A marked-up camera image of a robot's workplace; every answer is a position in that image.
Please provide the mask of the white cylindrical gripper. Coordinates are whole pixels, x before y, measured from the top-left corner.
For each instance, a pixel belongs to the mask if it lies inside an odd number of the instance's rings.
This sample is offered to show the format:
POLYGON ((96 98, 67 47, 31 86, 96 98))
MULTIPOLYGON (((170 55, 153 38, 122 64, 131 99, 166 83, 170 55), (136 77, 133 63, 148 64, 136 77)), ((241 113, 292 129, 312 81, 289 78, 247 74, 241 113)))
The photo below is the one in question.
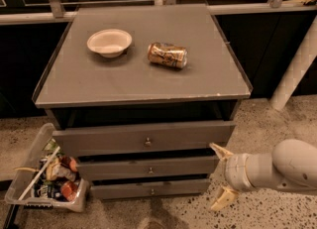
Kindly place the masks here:
POLYGON ((247 175, 247 160, 250 154, 234 154, 229 150, 215 144, 210 143, 210 148, 216 153, 220 161, 226 161, 225 164, 225 180, 229 186, 220 188, 220 195, 211 205, 212 211, 220 211, 221 209, 231 205, 239 196, 239 192, 249 192, 256 188, 251 184, 247 175))

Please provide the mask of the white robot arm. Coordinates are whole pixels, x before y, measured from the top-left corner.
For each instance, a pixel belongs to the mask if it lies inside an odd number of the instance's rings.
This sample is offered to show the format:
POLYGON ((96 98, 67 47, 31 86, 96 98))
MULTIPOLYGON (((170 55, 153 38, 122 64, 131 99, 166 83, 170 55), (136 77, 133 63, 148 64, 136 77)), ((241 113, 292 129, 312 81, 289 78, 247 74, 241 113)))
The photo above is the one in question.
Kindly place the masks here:
POLYGON ((231 205, 242 192, 263 188, 317 194, 317 147, 314 145, 287 139, 264 154, 234 154, 215 143, 211 143, 210 148, 223 163, 224 178, 228 182, 219 189, 211 205, 213 211, 231 205))

